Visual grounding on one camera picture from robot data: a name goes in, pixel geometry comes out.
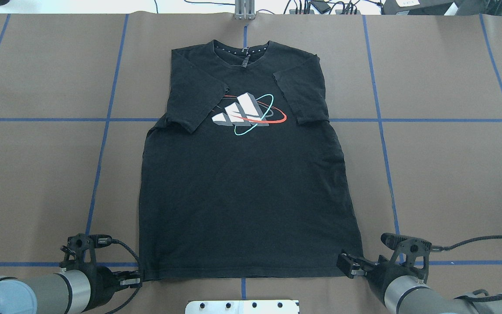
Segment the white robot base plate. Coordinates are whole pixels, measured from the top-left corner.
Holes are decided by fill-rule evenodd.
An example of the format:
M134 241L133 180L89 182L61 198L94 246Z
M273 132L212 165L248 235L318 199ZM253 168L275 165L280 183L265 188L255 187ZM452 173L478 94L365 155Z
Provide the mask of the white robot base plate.
M194 300L186 314L299 314L298 300Z

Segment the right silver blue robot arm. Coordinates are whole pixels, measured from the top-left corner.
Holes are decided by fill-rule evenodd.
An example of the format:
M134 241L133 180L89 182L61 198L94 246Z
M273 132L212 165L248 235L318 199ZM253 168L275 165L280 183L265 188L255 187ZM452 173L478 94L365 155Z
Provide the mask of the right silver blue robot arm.
M408 268L380 256L378 262L342 252L336 262L350 279L364 277L371 292L391 314L502 314L502 294L474 291L446 299Z

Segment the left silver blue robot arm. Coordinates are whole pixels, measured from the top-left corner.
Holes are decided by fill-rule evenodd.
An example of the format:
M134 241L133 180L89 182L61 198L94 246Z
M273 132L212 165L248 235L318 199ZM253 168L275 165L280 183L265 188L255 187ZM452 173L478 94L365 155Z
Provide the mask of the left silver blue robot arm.
M0 314L82 314L107 304L116 292L141 288L138 271L62 270L20 280L0 276Z

